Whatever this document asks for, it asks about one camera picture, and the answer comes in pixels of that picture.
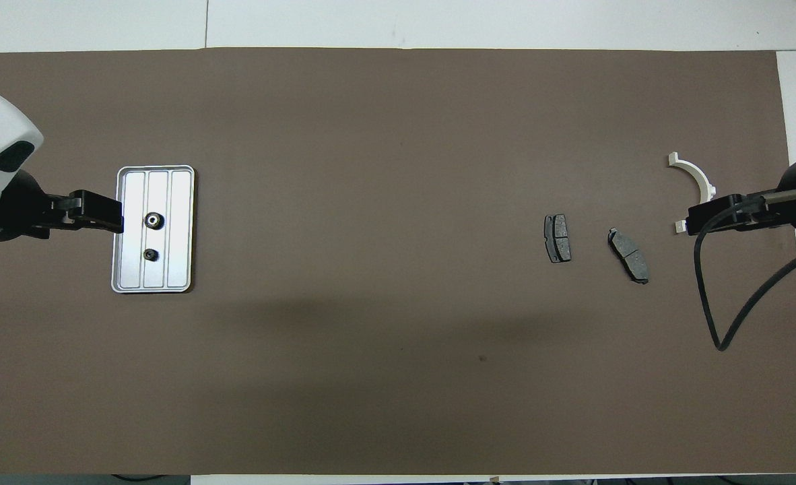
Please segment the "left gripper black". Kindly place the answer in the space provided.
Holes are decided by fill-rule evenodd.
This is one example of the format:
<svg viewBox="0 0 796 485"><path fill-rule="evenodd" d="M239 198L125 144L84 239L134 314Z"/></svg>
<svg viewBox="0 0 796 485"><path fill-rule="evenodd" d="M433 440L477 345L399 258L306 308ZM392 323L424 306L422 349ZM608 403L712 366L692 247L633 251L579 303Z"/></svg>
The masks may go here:
<svg viewBox="0 0 796 485"><path fill-rule="evenodd" d="M125 219L121 217L121 203L116 199L87 190L72 191L69 197L72 200L69 212L71 217L78 217L75 218L78 229L123 233ZM0 197L0 242L20 236L48 239L53 229L71 230L72 225L65 223L66 211L54 208L54 203L62 199L45 193L28 172L17 172Z"/></svg>

